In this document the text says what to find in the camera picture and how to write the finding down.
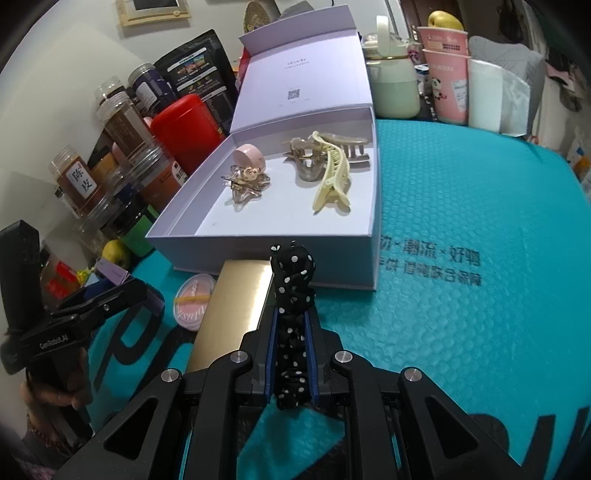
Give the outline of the person's left hand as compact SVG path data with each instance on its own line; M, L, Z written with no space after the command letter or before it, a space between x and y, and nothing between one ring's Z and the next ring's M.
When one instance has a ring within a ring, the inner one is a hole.
M71 406L75 410L89 405L93 400L88 375L87 350L80 348L74 366L66 368L65 381L41 381L29 376L20 385L20 397L24 404L34 406L50 405L54 407Z

